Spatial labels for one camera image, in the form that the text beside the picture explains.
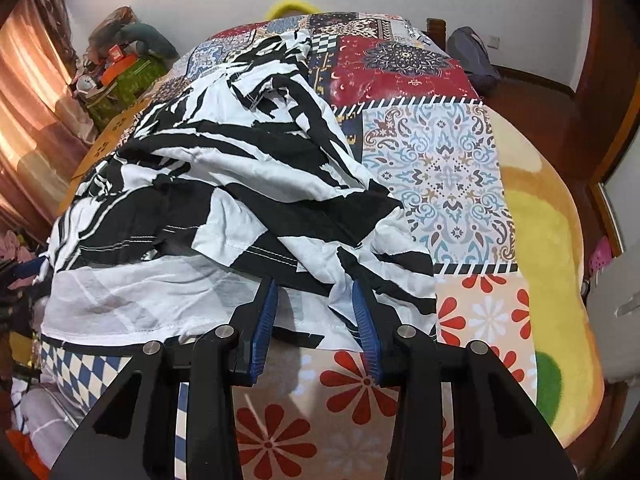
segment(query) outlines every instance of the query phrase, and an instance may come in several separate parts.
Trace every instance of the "blue and white checkered pattern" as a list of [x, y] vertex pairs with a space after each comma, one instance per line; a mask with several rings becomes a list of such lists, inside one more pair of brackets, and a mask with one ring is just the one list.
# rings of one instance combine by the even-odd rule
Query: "blue and white checkered pattern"
[[48, 368], [65, 393], [88, 412], [131, 359], [77, 354], [42, 342], [42, 366]]
[[180, 383], [178, 393], [178, 412], [175, 419], [175, 480], [187, 478], [187, 397], [189, 396], [189, 383]]
[[[58, 386], [67, 395], [77, 400], [85, 412], [104, 393], [118, 373], [131, 359], [130, 356], [94, 356], [70, 352], [42, 342], [40, 351], [42, 367], [46, 367], [56, 378]], [[178, 411], [175, 425], [176, 480], [186, 480], [187, 396], [189, 383], [181, 383], [178, 393]]]
[[311, 37], [311, 52], [322, 54], [331, 48], [335, 48], [337, 43], [337, 34], [314, 34]]

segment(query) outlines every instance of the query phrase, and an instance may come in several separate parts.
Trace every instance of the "gray backpack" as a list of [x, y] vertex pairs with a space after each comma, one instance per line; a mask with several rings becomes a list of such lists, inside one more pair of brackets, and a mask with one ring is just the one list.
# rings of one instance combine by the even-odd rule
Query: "gray backpack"
[[460, 27], [447, 40], [447, 54], [457, 59], [480, 95], [493, 90], [500, 74], [489, 61], [484, 43], [471, 27]]

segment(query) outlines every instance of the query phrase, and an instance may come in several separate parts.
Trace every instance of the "bed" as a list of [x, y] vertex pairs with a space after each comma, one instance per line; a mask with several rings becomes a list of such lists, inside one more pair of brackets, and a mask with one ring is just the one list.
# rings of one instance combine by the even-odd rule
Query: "bed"
[[[550, 164], [482, 104], [444, 53], [444, 22], [431, 25], [433, 38], [400, 16], [330, 12], [219, 32], [111, 121], [68, 198], [95, 160], [126, 142], [149, 103], [180, 95], [260, 38], [306, 28], [313, 34], [309, 84], [332, 107], [354, 157], [403, 202], [414, 241], [430, 250], [438, 340], [487, 342], [568, 446], [593, 420], [603, 395], [579, 295], [577, 211]], [[99, 374], [71, 381], [64, 363], [72, 358], [104, 363]], [[46, 338], [42, 344], [43, 364], [86, 410], [128, 359], [87, 355], [73, 344], [61, 349]], [[187, 390], [183, 384], [178, 404], [179, 479], [186, 474]], [[397, 398], [371, 383], [357, 351], [272, 342], [258, 383], [234, 389], [245, 478], [382, 478]], [[450, 479], [455, 443], [446, 384], [443, 400], [442, 477]]]

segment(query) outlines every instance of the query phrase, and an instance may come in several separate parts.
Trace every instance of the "curtain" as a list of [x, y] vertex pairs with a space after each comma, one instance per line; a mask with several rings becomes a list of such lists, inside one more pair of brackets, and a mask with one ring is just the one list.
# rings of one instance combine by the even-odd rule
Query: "curtain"
[[0, 232], [46, 240], [95, 139], [70, 81], [35, 0], [20, 0], [0, 28]]
[[71, 26], [65, 0], [35, 0], [51, 42], [70, 74], [76, 73], [78, 56], [71, 45]]

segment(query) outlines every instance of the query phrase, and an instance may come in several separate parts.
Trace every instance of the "wooden headboard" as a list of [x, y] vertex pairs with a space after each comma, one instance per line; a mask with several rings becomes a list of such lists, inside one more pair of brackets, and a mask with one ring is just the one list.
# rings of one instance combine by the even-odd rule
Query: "wooden headboard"
[[447, 22], [438, 18], [427, 18], [426, 27], [425, 33], [433, 40], [433, 43], [442, 50], [446, 50]]

